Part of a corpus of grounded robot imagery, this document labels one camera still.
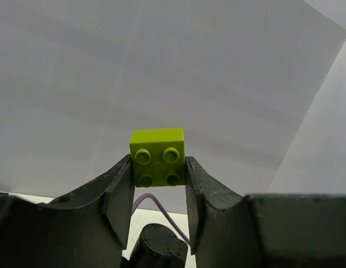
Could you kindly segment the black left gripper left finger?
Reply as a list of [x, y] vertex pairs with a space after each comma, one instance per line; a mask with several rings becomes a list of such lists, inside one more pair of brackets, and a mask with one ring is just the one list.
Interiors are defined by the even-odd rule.
[[119, 267], [134, 190], [127, 155], [49, 203], [0, 195], [0, 267]]

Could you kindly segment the lime two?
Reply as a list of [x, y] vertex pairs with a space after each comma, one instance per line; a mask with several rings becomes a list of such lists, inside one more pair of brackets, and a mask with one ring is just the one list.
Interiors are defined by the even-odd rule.
[[186, 184], [182, 128], [136, 130], [129, 146], [136, 187]]

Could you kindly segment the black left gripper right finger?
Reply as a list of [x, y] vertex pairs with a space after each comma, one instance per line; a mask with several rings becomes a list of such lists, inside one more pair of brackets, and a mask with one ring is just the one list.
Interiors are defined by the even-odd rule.
[[346, 195], [241, 196], [185, 161], [197, 267], [346, 267]]

